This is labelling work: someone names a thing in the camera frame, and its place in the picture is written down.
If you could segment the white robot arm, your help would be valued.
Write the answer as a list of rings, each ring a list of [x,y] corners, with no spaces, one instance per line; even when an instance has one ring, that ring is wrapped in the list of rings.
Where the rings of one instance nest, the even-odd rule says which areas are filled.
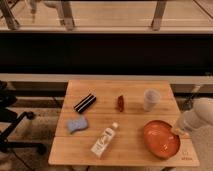
[[[195,99],[193,107],[179,116],[171,131],[176,135],[183,136],[205,125],[213,126],[212,98]]]

